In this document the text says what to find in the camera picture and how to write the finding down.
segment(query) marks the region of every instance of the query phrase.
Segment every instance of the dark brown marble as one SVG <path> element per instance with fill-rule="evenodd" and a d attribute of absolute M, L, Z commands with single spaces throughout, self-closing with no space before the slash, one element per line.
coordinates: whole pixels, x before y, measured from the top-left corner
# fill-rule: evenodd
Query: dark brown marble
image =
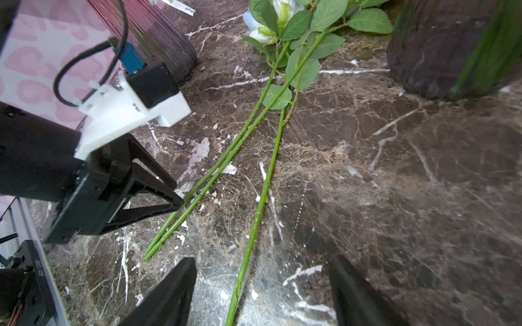
<path fill-rule="evenodd" d="M 263 86 L 255 80 L 269 73 L 240 40 L 244 3 L 186 3 L 194 17 L 166 14 L 199 53 L 182 85 L 195 114 L 172 128 L 133 132 L 185 189 L 241 129 Z M 324 311 L 333 307 L 327 270 L 335 253 L 412 325 L 521 324 L 522 82 L 477 100 L 426 101 L 403 93 L 385 71 L 387 37 L 342 35 L 346 44 L 321 62 L 284 129 L 271 187 L 277 217 L 267 206 L 237 324 L 335 325 Z M 194 256 L 189 324 L 224 325 L 277 121 L 262 121 L 232 161 L 237 173 L 219 178 L 188 228 L 150 261 L 145 249 L 166 216 L 48 247 L 72 324 L 116 325 L 182 257 Z M 49 216 L 46 203 L 32 210 L 38 223 Z M 283 285 L 297 268 L 317 265 L 323 270 Z"/>

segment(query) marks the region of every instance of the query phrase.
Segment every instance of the white 3d-printed bracket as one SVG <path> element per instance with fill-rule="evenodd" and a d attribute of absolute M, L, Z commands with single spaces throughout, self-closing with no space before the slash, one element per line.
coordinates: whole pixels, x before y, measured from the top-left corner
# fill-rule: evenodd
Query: white 3d-printed bracket
<path fill-rule="evenodd" d="M 181 92 L 147 108 L 127 83 L 123 70 L 118 77 L 122 90 L 104 84 L 79 107 L 88 118 L 74 154 L 77 159 L 85 160 L 92 151 L 150 120 L 170 127 L 191 113 Z"/>

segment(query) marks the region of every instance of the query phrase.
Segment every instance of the blue connector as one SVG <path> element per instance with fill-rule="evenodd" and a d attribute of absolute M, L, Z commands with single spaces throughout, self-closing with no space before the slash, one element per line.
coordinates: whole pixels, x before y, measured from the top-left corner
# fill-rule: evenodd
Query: blue connector
<path fill-rule="evenodd" d="M 134 46 L 127 42 L 125 47 L 123 48 L 122 56 L 120 57 L 120 61 L 122 62 L 125 70 L 129 72 L 129 74 L 133 74 L 138 70 L 142 69 L 145 66 L 145 63 L 134 51 Z"/>

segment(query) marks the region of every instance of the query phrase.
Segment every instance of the white flower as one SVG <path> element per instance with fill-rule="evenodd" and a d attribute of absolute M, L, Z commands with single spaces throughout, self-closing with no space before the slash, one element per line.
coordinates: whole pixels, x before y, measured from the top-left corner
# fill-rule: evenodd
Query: white flower
<path fill-rule="evenodd" d="M 304 6 L 297 4 L 295 0 L 272 0 L 272 5 L 277 13 L 277 25 L 281 29 L 286 26 L 295 13 L 304 9 Z M 248 26 L 248 35 L 251 38 L 255 38 L 257 41 L 264 44 L 275 43 L 275 33 L 265 25 L 257 22 L 254 17 L 252 17 L 250 9 L 243 15 L 243 21 Z"/>

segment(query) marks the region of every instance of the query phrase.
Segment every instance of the green stem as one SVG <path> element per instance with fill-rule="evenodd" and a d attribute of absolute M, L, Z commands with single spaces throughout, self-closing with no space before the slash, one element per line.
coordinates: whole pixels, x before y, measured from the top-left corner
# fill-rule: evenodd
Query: green stem
<path fill-rule="evenodd" d="M 270 62 L 270 60 L 268 59 L 268 57 L 266 58 L 266 63 L 267 63 L 267 64 L 268 64 L 272 69 L 276 66 L 276 65 L 274 65 L 274 64 L 272 64 L 272 63 Z M 283 74 L 282 72 L 280 72 L 279 69 L 276 69 L 276 72 L 277 72 L 277 74 L 278 74 L 281 78 L 284 79 L 285 74 Z"/>
<path fill-rule="evenodd" d="M 312 1 L 309 11 L 314 11 L 315 7 L 317 7 L 318 4 L 319 4 L 319 0 Z"/>
<path fill-rule="evenodd" d="M 461 88 L 464 86 L 464 83 L 468 80 L 468 77 L 471 74 L 473 67 L 475 66 L 475 63 L 477 62 L 477 60 L 480 57 L 480 54 L 484 50 L 483 48 L 484 48 L 485 43 L 486 43 L 486 38 L 482 37 L 480 39 L 479 43 L 477 44 L 477 46 L 475 47 L 475 49 L 473 50 L 473 52 L 471 53 L 471 55 L 469 56 L 468 61 L 466 62 L 466 65 L 460 72 L 457 82 L 449 90 L 450 99 L 455 99 L 457 97 L 459 90 L 461 90 Z"/>
<path fill-rule="evenodd" d="M 232 326 L 234 324 L 235 310 L 238 306 L 241 287 L 243 286 L 243 280 L 245 279 L 248 263 L 250 262 L 250 256 L 252 254 L 252 249 L 254 248 L 257 230 L 259 229 L 261 217 L 263 216 L 263 210 L 265 208 L 268 188 L 270 187 L 270 180 L 272 179 L 272 173 L 274 171 L 274 166 L 276 165 L 277 152 L 279 151 L 279 143 L 281 142 L 283 126 L 284 108 L 281 110 L 281 114 L 279 115 L 279 127 L 277 128 L 277 136 L 274 141 L 274 151 L 272 152 L 272 158 L 270 159 L 270 165 L 268 167 L 265 182 L 263 182 L 263 191 L 261 192 L 261 199 L 259 201 L 259 204 L 257 205 L 256 216 L 254 218 L 254 223 L 252 224 L 252 229 L 250 230 L 250 237 L 248 238 L 248 244 L 246 245 L 245 255 L 243 256 L 243 261 L 241 262 L 241 268 L 239 269 L 238 279 L 235 282 L 234 291 L 232 292 L 232 299 L 230 300 L 230 307 L 227 315 L 226 326 Z"/>
<path fill-rule="evenodd" d="M 232 160 L 232 158 L 234 157 L 234 155 L 237 153 L 237 151 L 239 150 L 239 148 L 243 145 L 243 143 L 245 142 L 245 140 L 250 136 L 250 134 L 254 131 L 255 127 L 259 124 L 259 122 L 263 119 L 263 117 L 265 116 L 265 114 L 268 112 L 268 110 L 270 110 L 270 108 L 274 105 L 274 103 L 277 101 L 277 99 L 283 94 L 284 90 L 290 85 L 290 83 L 292 82 L 292 80 L 297 76 L 297 74 L 301 71 L 301 69 L 303 68 L 306 60 L 308 60 L 308 58 L 312 55 L 312 52 L 314 52 L 315 48 L 319 45 L 319 42 L 323 39 L 323 37 L 326 35 L 327 31 L 323 31 L 321 34 L 319 34 L 316 38 L 315 38 L 315 42 L 314 44 L 312 44 L 312 46 L 310 47 L 310 49 L 308 50 L 308 52 L 305 54 L 305 56 L 303 57 L 303 60 L 301 62 L 299 62 L 297 68 L 295 69 L 295 71 L 292 73 L 292 75 L 290 76 L 287 76 L 287 79 L 286 81 L 284 82 L 283 86 L 280 88 L 278 94 L 276 94 L 276 96 L 274 97 L 274 99 L 271 101 L 271 103 L 265 107 L 265 109 L 259 114 L 259 116 L 256 118 L 256 120 L 250 125 L 248 126 L 247 128 L 247 131 L 245 132 L 245 134 L 243 135 L 243 137 L 241 137 L 241 140 L 236 144 L 236 146 L 234 147 L 234 149 L 227 155 L 227 158 L 225 159 L 225 161 L 221 164 L 221 166 L 219 167 L 219 169 L 217 170 L 217 172 L 214 174 L 214 176 L 212 177 L 212 179 L 210 179 L 209 182 L 207 182 L 207 184 L 205 185 L 205 187 L 203 188 L 203 190 L 201 191 L 201 193 L 196 197 L 196 199 L 191 203 L 191 205 L 187 208 L 187 210 L 185 212 L 183 212 L 183 214 L 180 216 L 180 218 L 176 221 L 176 223 L 167 231 L 167 233 L 165 233 L 164 236 L 162 236 L 158 242 L 151 248 L 151 250 L 149 252 L 147 252 L 147 254 L 145 255 L 145 260 L 149 260 L 150 257 L 152 257 L 152 255 L 154 255 L 154 253 L 161 247 L 161 245 L 172 235 L 172 233 L 174 233 L 174 231 L 181 225 L 181 223 L 183 223 L 183 221 L 187 218 L 187 216 L 192 212 L 192 210 L 196 207 L 196 205 L 199 203 L 199 201 L 201 200 L 201 198 L 203 197 L 203 195 L 210 189 L 210 187 L 212 186 L 212 184 L 214 183 L 214 181 L 216 181 L 216 179 L 219 177 L 219 175 L 221 174 L 221 172 L 223 172 L 223 170 L 225 169 L 225 167 L 228 165 L 228 163 L 230 163 L 230 161 Z M 287 41 L 285 42 L 284 44 L 284 47 L 283 47 L 283 50 L 281 51 L 281 53 L 284 55 L 284 53 L 286 52 L 288 46 L 290 45 L 290 42 Z M 279 64 L 280 60 L 281 60 L 282 56 L 278 57 L 277 60 L 276 60 L 276 66 Z"/>
<path fill-rule="evenodd" d="M 272 80 L 274 79 L 274 76 L 276 74 L 276 72 L 279 72 L 277 70 L 277 68 L 272 68 L 272 72 L 270 73 L 270 76 L 268 77 L 268 80 L 266 81 L 266 85 L 265 85 L 265 88 L 263 88 L 263 91 L 261 92 L 261 96 L 259 97 L 259 101 L 257 101 L 254 109 L 252 110 L 252 113 L 250 113 L 250 116 L 248 117 L 248 119 L 245 121 L 245 125 L 243 126 L 243 128 L 241 129 L 241 131 L 239 132 L 239 134 L 234 138 L 234 140 L 232 141 L 232 143 L 228 146 L 227 150 L 225 151 L 225 153 L 219 158 L 218 162 L 216 162 L 216 164 L 214 164 L 214 166 L 207 171 L 207 173 L 205 173 L 205 175 L 203 176 L 203 178 L 201 178 L 200 181 L 198 181 L 198 183 L 196 183 L 196 185 L 194 187 L 192 187 L 188 192 L 187 194 L 183 197 L 183 201 L 185 203 L 187 203 L 191 198 L 192 198 L 192 195 L 203 185 L 203 183 L 205 183 L 205 181 L 210 178 L 214 172 L 222 165 L 223 161 L 227 158 L 227 155 L 234 149 L 234 147 L 237 145 L 237 143 L 239 142 L 239 140 L 241 139 L 241 137 L 243 137 L 243 135 L 245 134 L 245 131 L 247 130 L 247 128 L 249 127 L 249 125 L 252 123 L 252 120 L 254 119 L 257 111 L 259 110 L 259 107 L 261 106 L 261 103 L 263 102 L 263 100 L 265 99 L 265 96 L 266 96 L 266 93 L 268 92 L 268 88 L 270 87 L 270 84 L 272 84 Z M 158 241 L 160 240 L 161 236 L 165 233 L 165 231 L 167 230 L 167 228 L 169 227 L 169 225 L 172 223 L 172 221 L 174 221 L 174 218 L 177 216 L 179 211 L 177 212 L 174 212 L 172 213 L 169 218 L 165 221 L 165 223 L 163 224 L 163 226 L 161 227 L 161 229 L 159 230 L 158 234 L 156 235 L 156 237 L 154 237 L 154 240 L 152 240 L 151 244 L 149 245 L 149 247 L 147 248 L 147 251 L 145 252 L 146 254 L 149 253 L 150 250 L 152 250 L 152 248 L 156 245 L 156 243 L 158 243 Z"/>
<path fill-rule="evenodd" d="M 283 121 L 283 127 L 287 124 L 288 120 L 290 120 L 290 117 L 292 116 L 293 109 L 295 108 L 295 104 L 297 103 L 297 95 L 299 94 L 299 91 L 295 91 L 295 97 L 292 102 L 292 105 L 290 106 L 290 109 L 288 110 L 287 117 L 284 118 Z"/>
<path fill-rule="evenodd" d="M 312 31 L 308 31 L 306 32 L 306 34 L 300 38 L 300 43 L 299 43 L 299 47 L 303 47 L 304 45 L 306 45 L 306 42 L 308 41 L 308 37 L 310 36 L 310 34 L 312 33 Z"/>
<path fill-rule="evenodd" d="M 276 60 L 276 64 L 275 66 L 277 66 L 279 64 L 279 62 L 281 61 L 282 59 L 282 56 L 284 55 L 284 53 L 286 52 L 288 46 L 290 45 L 290 42 L 285 42 L 284 44 L 284 47 L 281 51 L 281 55 L 277 58 Z M 273 78 L 274 78 L 274 70 L 272 70 L 272 74 L 270 74 L 271 78 L 269 78 L 269 80 L 271 81 Z M 281 92 L 279 95 L 276 96 L 276 98 L 271 102 L 271 104 L 265 108 L 263 110 L 263 112 L 257 117 L 257 119 L 254 121 L 253 125 L 249 125 L 246 129 L 246 132 L 243 134 L 243 136 L 240 138 L 239 136 L 236 137 L 236 139 L 238 140 L 238 142 L 236 142 L 235 144 L 235 147 L 229 151 L 227 149 L 227 152 L 228 153 L 225 153 L 223 154 L 223 156 L 221 157 L 221 159 L 223 159 L 223 163 L 221 164 L 221 166 L 219 167 L 219 169 L 217 170 L 217 172 L 212 176 L 212 179 L 210 179 L 209 182 L 207 182 L 207 184 L 205 185 L 205 187 L 203 188 L 203 190 L 201 191 L 201 193 L 196 197 L 196 199 L 191 203 L 191 205 L 185 210 L 185 212 L 183 212 L 183 214 L 178 218 L 178 220 L 174 223 L 174 225 L 167 231 L 167 233 L 165 233 L 160 239 L 158 239 L 156 241 L 156 243 L 150 248 L 150 250 L 147 251 L 147 253 L 145 254 L 145 260 L 149 260 L 150 257 L 152 257 L 152 255 L 154 255 L 154 253 L 161 247 L 161 245 L 171 236 L 171 234 L 181 225 L 181 223 L 183 223 L 183 221 L 186 219 L 186 217 L 190 214 L 190 212 L 192 212 L 192 210 L 194 209 L 194 207 L 196 207 L 196 205 L 199 203 L 199 201 L 201 200 L 201 198 L 205 195 L 205 193 L 207 192 L 207 190 L 210 189 L 210 187 L 212 186 L 212 184 L 214 183 L 214 181 L 216 181 L 216 179 L 219 177 L 219 175 L 221 174 L 221 172 L 223 172 L 223 170 L 225 169 L 225 167 L 228 165 L 228 163 L 230 163 L 230 161 L 232 160 L 232 158 L 234 157 L 234 155 L 237 153 L 237 151 L 239 150 L 239 148 L 243 145 L 243 143 L 245 142 L 245 140 L 249 137 L 249 135 L 252 133 L 252 131 L 254 130 L 255 126 L 257 126 L 259 124 L 259 121 L 261 121 L 261 119 L 265 116 L 266 112 L 273 106 L 273 104 L 276 102 L 276 100 L 281 96 L 282 94 L 282 91 L 288 87 L 288 84 L 286 86 L 284 86 L 283 88 L 281 88 Z"/>
<path fill-rule="evenodd" d="M 279 45 L 281 44 L 281 41 L 276 42 L 276 59 L 279 56 Z"/>
<path fill-rule="evenodd" d="M 330 33 L 332 33 L 333 31 L 335 30 L 338 30 L 339 28 L 343 28 L 345 26 L 348 26 L 348 22 L 345 21 L 344 23 L 342 23 L 341 25 L 338 25 L 338 26 L 335 26 L 335 27 L 330 27 L 330 29 L 328 30 Z"/>

